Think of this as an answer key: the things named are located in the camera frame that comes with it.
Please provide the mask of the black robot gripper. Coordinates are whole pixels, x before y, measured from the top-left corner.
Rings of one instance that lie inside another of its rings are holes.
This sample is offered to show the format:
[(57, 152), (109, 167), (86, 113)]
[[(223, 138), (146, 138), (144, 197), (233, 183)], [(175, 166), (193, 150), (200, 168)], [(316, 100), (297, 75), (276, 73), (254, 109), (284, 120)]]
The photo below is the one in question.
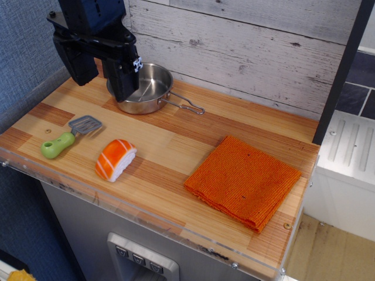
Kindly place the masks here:
[(83, 86), (97, 77), (94, 57), (101, 59), (107, 88), (116, 102), (139, 89), (140, 57), (135, 36), (122, 24), (123, 1), (59, 1), (51, 11), (55, 48), (72, 79)]

